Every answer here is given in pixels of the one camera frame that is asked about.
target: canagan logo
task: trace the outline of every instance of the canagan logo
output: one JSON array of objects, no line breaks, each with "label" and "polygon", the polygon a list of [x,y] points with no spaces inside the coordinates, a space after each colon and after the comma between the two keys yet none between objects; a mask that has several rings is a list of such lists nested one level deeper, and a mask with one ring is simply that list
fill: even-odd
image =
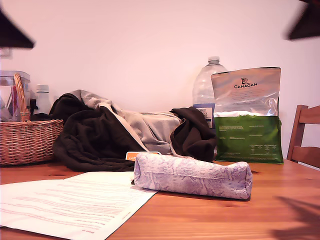
[{"label": "canagan logo", "polygon": [[241,78],[241,80],[242,80],[242,83],[241,83],[241,85],[234,85],[234,88],[235,89],[240,89],[240,88],[249,88],[249,87],[253,87],[253,86],[257,86],[258,85],[258,83],[250,83],[250,82],[248,82],[248,78]]}]

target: orange label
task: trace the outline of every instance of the orange label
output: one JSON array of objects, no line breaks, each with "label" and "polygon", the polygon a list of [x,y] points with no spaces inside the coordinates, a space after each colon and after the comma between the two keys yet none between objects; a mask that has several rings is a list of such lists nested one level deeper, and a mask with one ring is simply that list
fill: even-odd
[{"label": "orange label", "polygon": [[125,155],[125,160],[131,160],[135,161],[136,157],[139,153],[145,153],[145,154],[159,154],[161,155],[160,152],[158,151],[128,151]]}]

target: chair backrest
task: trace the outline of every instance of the chair backrest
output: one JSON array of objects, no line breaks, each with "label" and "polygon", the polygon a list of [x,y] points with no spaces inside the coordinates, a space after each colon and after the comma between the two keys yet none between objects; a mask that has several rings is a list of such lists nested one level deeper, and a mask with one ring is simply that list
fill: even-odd
[{"label": "chair backrest", "polygon": [[301,147],[305,124],[320,124],[320,105],[312,108],[305,105],[296,107],[287,159],[320,168],[320,148]]}]

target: green bag bottom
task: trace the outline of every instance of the green bag bottom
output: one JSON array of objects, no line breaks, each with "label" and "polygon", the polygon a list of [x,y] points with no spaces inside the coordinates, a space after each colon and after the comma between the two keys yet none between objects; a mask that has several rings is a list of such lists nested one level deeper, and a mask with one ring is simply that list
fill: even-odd
[{"label": "green bag bottom", "polygon": [[215,117],[217,161],[283,164],[278,116]]}]

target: pencil case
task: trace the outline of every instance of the pencil case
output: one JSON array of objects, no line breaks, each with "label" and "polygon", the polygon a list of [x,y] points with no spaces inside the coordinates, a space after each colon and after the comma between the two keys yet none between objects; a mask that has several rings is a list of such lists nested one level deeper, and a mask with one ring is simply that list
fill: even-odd
[{"label": "pencil case", "polygon": [[196,159],[139,153],[134,184],[140,188],[246,200],[253,175],[247,162],[227,166]]}]

